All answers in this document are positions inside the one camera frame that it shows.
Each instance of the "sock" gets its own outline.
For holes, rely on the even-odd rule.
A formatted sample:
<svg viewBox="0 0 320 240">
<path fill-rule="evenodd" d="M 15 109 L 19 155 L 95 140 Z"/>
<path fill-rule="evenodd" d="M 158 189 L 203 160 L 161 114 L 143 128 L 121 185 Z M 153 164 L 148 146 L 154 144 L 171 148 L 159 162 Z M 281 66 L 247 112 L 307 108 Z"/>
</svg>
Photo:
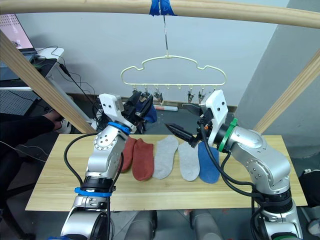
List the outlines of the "sock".
<svg viewBox="0 0 320 240">
<path fill-rule="evenodd" d="M 169 176 L 174 165 L 174 156 L 178 145 L 178 140 L 172 135 L 156 142 L 154 173 L 152 175 L 154 178 L 164 179 Z"/>
<path fill-rule="evenodd" d="M 187 181 L 195 180 L 200 172 L 198 146 L 192 148 L 187 142 L 184 142 L 179 145 L 178 152 L 182 178 Z"/>
<path fill-rule="evenodd" d="M 219 163 L 219 152 L 217 149 L 210 147 L 210 150 L 216 160 Z M 198 144 L 198 158 L 200 163 L 200 173 L 199 177 L 202 181 L 208 184 L 214 184 L 218 181 L 220 172 L 214 166 L 213 162 L 211 161 L 205 144 L 203 142 Z"/>
<path fill-rule="evenodd" d="M 132 173 L 138 181 L 152 177 L 155 169 L 154 145 L 139 138 L 133 147 Z"/>
<path fill-rule="evenodd" d="M 125 142 L 124 150 L 123 150 L 123 166 L 121 172 L 126 172 L 132 163 L 132 158 L 134 156 L 134 145 L 136 143 L 136 139 L 132 137 L 128 137 L 128 140 Z"/>
</svg>

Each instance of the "wooden board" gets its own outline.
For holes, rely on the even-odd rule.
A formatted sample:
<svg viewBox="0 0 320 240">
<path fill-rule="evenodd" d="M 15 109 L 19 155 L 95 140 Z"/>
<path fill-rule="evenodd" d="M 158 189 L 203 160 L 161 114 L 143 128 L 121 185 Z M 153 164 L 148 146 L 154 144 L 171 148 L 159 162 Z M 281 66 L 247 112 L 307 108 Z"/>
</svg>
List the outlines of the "wooden board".
<svg viewBox="0 0 320 240">
<path fill-rule="evenodd" d="M 256 124 L 254 130 L 259 133 L 263 133 L 267 130 L 267 128 L 300 96 L 300 94 L 303 93 L 319 74 L 320 49 Z"/>
<path fill-rule="evenodd" d="M 81 133 L 90 134 L 96 132 L 81 114 L 60 95 L 56 88 L 26 60 L 2 31 L 0 31 L 0 46 L 1 61 L 53 109 L 68 119 Z"/>
<path fill-rule="evenodd" d="M 60 134 L 37 181 L 26 206 L 30 211 L 69 211 L 75 196 L 74 188 L 79 186 L 76 177 L 66 167 L 63 154 L 70 141 L 78 134 Z M 154 144 L 167 135 L 132 135 L 142 138 L 146 143 Z M 297 174 L 293 168 L 283 139 L 279 135 L 265 136 L 267 142 L 282 152 L 291 164 L 290 183 L 293 199 L 297 206 L 307 205 Z M 83 178 L 88 158 L 93 152 L 94 136 L 83 138 L 69 150 L 70 164 Z M 220 162 L 225 154 L 220 154 Z M 249 173 L 232 157 L 226 164 L 228 174 L 240 181 L 250 181 Z M 213 209 L 213 208 L 249 208 L 251 199 L 231 190 L 221 179 L 208 184 L 198 177 L 189 182 L 182 178 L 179 167 L 179 154 L 174 155 L 173 170 L 164 179 L 151 178 L 144 182 L 134 179 L 131 169 L 121 173 L 116 183 L 116 191 L 111 197 L 113 211 L 167 210 L 167 209 Z"/>
<path fill-rule="evenodd" d="M 151 0 L 1 0 L 1 14 L 98 12 L 149 14 Z M 229 19 L 320 29 L 320 13 L 294 8 L 216 0 L 170 0 L 184 17 Z"/>
</svg>

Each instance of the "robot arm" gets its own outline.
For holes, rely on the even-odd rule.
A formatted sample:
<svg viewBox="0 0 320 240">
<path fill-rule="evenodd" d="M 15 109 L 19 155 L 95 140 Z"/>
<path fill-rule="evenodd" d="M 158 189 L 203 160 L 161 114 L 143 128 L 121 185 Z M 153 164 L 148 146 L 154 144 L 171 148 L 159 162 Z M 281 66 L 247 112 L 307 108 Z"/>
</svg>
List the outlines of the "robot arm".
<svg viewBox="0 0 320 240">
<path fill-rule="evenodd" d="M 253 191 L 252 194 L 246 193 L 246 196 L 255 196 L 254 200 L 260 206 L 256 215 L 260 215 L 259 236 L 262 239 L 273 240 L 279 236 L 302 239 L 297 208 L 291 198 L 290 164 L 287 158 L 269 146 L 260 133 L 237 126 L 236 118 L 230 125 L 225 124 L 228 108 L 222 90 L 214 91 L 201 102 L 200 107 L 198 112 L 203 114 L 197 122 L 199 127 L 196 137 L 176 124 L 166 126 L 192 147 L 201 140 L 207 149 L 216 144 L 220 152 L 231 153 L 247 169 Z M 221 171 L 222 179 L 230 186 L 223 168 L 219 165 L 216 167 Z"/>
<path fill-rule="evenodd" d="M 135 92 L 123 105 L 120 96 L 99 95 L 103 111 L 112 122 L 94 138 L 85 179 L 75 189 L 78 195 L 61 231 L 66 239 L 109 239 L 110 196 L 116 190 L 115 183 L 122 168 L 122 151 L 129 134 L 136 131 L 137 124 L 144 120 L 153 104 L 150 95 L 137 112 L 135 105 L 140 96 L 141 92 Z"/>
</svg>

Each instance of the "wooden table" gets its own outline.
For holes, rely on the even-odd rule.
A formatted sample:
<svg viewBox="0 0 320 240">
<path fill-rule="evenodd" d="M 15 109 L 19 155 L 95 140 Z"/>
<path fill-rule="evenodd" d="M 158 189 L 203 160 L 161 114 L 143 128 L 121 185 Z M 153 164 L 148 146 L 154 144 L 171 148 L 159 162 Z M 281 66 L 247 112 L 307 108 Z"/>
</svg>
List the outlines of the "wooden table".
<svg viewBox="0 0 320 240">
<path fill-rule="evenodd" d="M 64 150 L 71 140 L 80 134 L 60 134 L 42 173 L 32 192 L 26 210 L 29 211 L 69 211 L 75 196 L 74 188 L 78 180 L 64 163 Z M 142 138 L 146 143 L 154 144 L 167 135 L 132 135 Z M 292 197 L 297 206 L 307 205 L 296 171 L 292 165 L 286 146 L 281 136 L 267 135 L 267 142 L 282 152 L 291 164 L 290 184 Z M 88 158 L 93 152 L 94 136 L 85 137 L 69 149 L 68 159 L 73 168 L 84 179 Z M 219 155 L 220 162 L 225 154 Z M 239 181 L 250 181 L 244 166 L 232 157 L 225 166 L 225 171 Z M 231 190 L 221 179 L 214 184 L 203 182 L 199 177 L 192 182 L 186 181 L 180 174 L 179 154 L 174 155 L 173 170 L 164 179 L 151 178 L 144 182 L 134 179 L 132 171 L 121 173 L 116 183 L 116 191 L 111 197 L 111 210 L 168 210 L 168 209 L 213 209 L 213 208 L 249 208 L 251 199 Z"/>
</svg>

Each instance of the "gray wall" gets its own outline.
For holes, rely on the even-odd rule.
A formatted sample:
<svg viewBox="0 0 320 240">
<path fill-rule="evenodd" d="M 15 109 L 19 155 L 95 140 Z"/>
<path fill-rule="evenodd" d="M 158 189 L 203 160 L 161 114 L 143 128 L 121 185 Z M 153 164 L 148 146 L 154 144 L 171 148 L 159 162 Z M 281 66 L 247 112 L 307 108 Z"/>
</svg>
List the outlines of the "gray wall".
<svg viewBox="0 0 320 240">
<path fill-rule="evenodd" d="M 289 0 L 231 0 L 286 7 Z M 37 48 L 58 45 L 64 48 L 66 65 L 89 82 L 97 94 L 130 96 L 132 87 L 121 82 L 120 73 L 148 58 L 164 56 L 162 16 L 120 13 L 25 13 L 18 14 L 31 42 Z M 276 24 L 211 18 L 167 16 L 169 53 L 197 60 L 201 67 L 223 69 L 228 84 L 223 86 L 229 105 L 237 106 L 276 29 Z M 77 87 L 54 75 L 66 92 L 79 93 Z M 145 71 L 128 71 L 128 82 L 140 83 L 221 83 L 221 74 L 199 71 L 184 60 L 158 60 L 147 63 Z M 193 88 L 197 94 L 201 87 Z M 188 87 L 167 90 L 165 100 L 187 101 Z M 207 87 L 208 93 L 213 88 Z"/>
<path fill-rule="evenodd" d="M 288 8 L 320 12 L 319 0 L 290 0 Z M 235 113 L 253 128 L 320 48 L 320 29 L 278 25 Z M 282 135 L 293 157 L 320 152 L 320 76 L 264 132 Z"/>
</svg>

